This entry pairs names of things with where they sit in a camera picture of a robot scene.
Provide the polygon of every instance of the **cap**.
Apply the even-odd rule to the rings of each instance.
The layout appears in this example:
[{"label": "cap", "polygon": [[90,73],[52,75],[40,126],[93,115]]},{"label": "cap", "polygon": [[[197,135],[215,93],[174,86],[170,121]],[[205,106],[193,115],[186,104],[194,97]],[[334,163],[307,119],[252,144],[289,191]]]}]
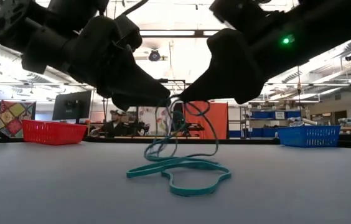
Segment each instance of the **cap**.
[{"label": "cap", "polygon": [[121,110],[111,110],[110,113],[111,114],[117,114],[117,115],[120,115],[120,116],[124,115],[124,111],[121,111]]}]

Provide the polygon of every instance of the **computer monitor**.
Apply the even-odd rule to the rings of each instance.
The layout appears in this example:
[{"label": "computer monitor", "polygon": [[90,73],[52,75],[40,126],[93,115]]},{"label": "computer monitor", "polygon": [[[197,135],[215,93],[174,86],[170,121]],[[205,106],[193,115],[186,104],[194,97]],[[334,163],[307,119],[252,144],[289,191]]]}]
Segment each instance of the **computer monitor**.
[{"label": "computer monitor", "polygon": [[89,117],[90,104],[91,91],[58,95],[55,99],[52,120],[76,119],[78,124],[81,118]]}]

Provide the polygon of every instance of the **red basket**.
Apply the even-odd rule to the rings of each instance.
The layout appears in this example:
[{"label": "red basket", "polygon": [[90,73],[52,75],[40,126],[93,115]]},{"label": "red basket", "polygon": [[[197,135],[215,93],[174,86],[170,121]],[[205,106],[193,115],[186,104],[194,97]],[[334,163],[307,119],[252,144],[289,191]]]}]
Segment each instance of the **red basket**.
[{"label": "red basket", "polygon": [[48,145],[80,143],[86,131],[85,125],[57,122],[22,120],[24,140]]}]

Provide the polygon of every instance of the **ceiling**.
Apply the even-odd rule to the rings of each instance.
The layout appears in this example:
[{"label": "ceiling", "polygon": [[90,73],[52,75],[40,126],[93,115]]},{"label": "ceiling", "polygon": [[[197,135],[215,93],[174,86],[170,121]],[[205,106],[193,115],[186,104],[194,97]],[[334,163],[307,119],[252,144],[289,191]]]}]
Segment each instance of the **ceiling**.
[{"label": "ceiling", "polygon": [[[37,0],[42,6],[48,6],[49,1]],[[137,1],[110,1],[106,15],[116,17]],[[141,30],[188,30],[209,29],[218,30],[225,26],[221,24],[208,7],[213,0],[150,0],[147,4],[132,12],[129,18]],[[272,0],[262,5],[264,10],[288,11],[297,5],[298,0]],[[157,49],[165,60],[151,62],[147,59],[152,49]],[[344,43],[328,52],[319,55],[299,68],[290,69],[272,78],[264,86],[262,95],[255,101],[294,99],[297,95],[296,83],[303,83],[301,98],[316,100],[318,95],[326,97],[348,88],[351,83],[351,62],[344,59],[351,55],[351,41]],[[48,68],[43,75],[30,73],[21,68],[20,54],[0,46],[0,82],[20,83],[19,85],[0,85],[0,91],[11,91],[14,98],[47,99],[57,94],[74,91],[91,90],[90,86],[78,85],[69,76]],[[192,83],[208,67],[211,54],[204,38],[145,38],[143,45],[135,51],[137,64],[154,78],[185,80]],[[71,85],[56,85],[55,83],[71,83]],[[167,85],[173,92],[184,88],[180,83]],[[233,100],[219,100],[233,103]]]}]

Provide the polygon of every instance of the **blue bin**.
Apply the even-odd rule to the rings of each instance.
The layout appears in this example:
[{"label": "blue bin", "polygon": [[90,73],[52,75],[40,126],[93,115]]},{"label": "blue bin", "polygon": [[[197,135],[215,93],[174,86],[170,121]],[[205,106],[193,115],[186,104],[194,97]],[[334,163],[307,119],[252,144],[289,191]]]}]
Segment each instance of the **blue bin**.
[{"label": "blue bin", "polygon": [[276,119],[275,111],[270,111],[270,112],[268,112],[268,118]]},{"label": "blue bin", "polygon": [[336,147],[340,126],[300,126],[277,129],[281,144],[296,147]]},{"label": "blue bin", "polygon": [[253,111],[251,114],[251,118],[268,119],[270,117],[269,117],[269,112],[267,111]]},{"label": "blue bin", "polygon": [[230,131],[230,138],[240,138],[241,137],[241,132],[236,130],[236,131]]},{"label": "blue bin", "polygon": [[287,111],[285,114],[286,118],[298,118],[300,115],[300,111]]},{"label": "blue bin", "polygon": [[275,138],[276,128],[263,128],[264,138]]},{"label": "blue bin", "polygon": [[249,129],[244,128],[243,133],[246,138],[261,138],[263,137],[263,128],[253,128],[251,132],[249,132]]}]

